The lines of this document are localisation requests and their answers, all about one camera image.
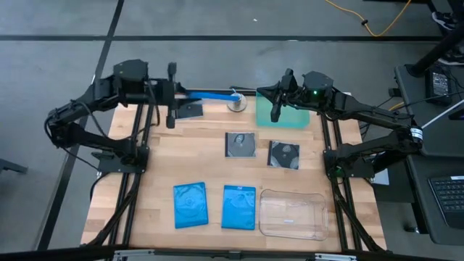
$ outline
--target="desk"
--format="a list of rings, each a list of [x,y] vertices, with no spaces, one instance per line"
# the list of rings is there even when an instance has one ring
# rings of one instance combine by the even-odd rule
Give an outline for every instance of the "desk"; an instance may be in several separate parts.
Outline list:
[[[464,82],[462,69],[453,69],[453,75]],[[425,99],[424,78],[415,78],[406,71],[404,66],[395,68],[399,89],[406,103]],[[453,103],[459,97],[453,97]],[[419,125],[427,123],[430,119],[445,111],[446,108],[422,102],[408,108],[408,112],[415,115]],[[411,185],[415,193],[415,203],[419,206],[419,219],[423,219],[426,232],[430,234],[433,242],[437,244],[464,245],[464,230],[450,228],[446,225],[439,206],[436,203],[428,179],[444,175],[462,175],[464,173],[463,159],[459,157],[434,157],[436,154],[453,155],[464,154],[463,121],[451,121],[447,116],[437,120],[424,130],[424,145],[426,156],[415,155],[407,157],[407,170],[410,174]]]
[[[171,249],[237,249],[255,251],[341,251],[331,184],[323,166],[323,132],[320,118],[312,112],[304,130],[258,128],[255,124],[255,99],[248,96],[243,112],[230,112],[224,104],[204,105],[204,117],[177,120],[167,129],[164,120],[152,129],[149,165],[142,175],[130,237],[131,247]],[[165,119],[161,107],[161,119]],[[131,132],[136,108],[119,106],[115,110],[109,136],[123,138]],[[355,120],[340,122],[343,141],[361,141]],[[226,159],[225,132],[253,131],[257,135],[255,159]],[[266,165],[269,140],[300,145],[299,170],[284,170]],[[121,174],[111,174],[96,186],[84,228],[82,243],[92,240],[115,210]],[[204,181],[210,223],[192,228],[174,228],[173,186]],[[363,179],[351,179],[355,209],[360,222],[376,243],[385,248],[384,233],[372,188]],[[328,207],[329,233],[325,241],[286,239],[261,234],[259,207],[254,231],[221,229],[223,187],[225,184],[254,186],[259,195],[264,189],[297,193],[319,193]],[[120,222],[120,230],[125,223]],[[353,247],[349,221],[345,218],[348,242]],[[119,233],[117,243],[121,242]]]

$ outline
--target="blue tool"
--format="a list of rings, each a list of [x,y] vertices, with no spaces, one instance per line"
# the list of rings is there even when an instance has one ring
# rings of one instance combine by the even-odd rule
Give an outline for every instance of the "blue tool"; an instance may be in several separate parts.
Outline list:
[[[219,99],[219,100],[231,101],[231,102],[237,102],[240,99],[240,97],[238,96],[206,93],[206,92],[199,92],[199,91],[188,92],[188,97],[190,99]]]

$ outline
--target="small round object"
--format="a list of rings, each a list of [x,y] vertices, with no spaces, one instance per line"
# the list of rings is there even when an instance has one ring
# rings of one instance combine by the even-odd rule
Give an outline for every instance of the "small round object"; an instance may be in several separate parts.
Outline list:
[[[234,93],[231,96],[238,96],[240,99],[238,101],[232,101],[227,104],[227,107],[229,110],[232,112],[241,112],[245,108],[247,108],[247,98],[245,98],[245,95],[239,94],[239,93]]]

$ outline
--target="keyboard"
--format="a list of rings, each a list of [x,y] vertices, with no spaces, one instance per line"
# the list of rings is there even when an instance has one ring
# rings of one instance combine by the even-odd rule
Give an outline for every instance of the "keyboard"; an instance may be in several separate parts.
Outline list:
[[[448,226],[464,229],[464,176],[428,180]]]

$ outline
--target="disc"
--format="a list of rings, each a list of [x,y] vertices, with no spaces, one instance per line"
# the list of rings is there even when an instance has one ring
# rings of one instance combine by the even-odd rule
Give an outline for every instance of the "disc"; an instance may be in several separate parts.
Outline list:
[[[204,183],[174,186],[174,210],[176,228],[208,224]]]
[[[269,146],[268,165],[298,170],[299,145],[271,141]]]
[[[256,157],[254,133],[226,133],[226,157]]]

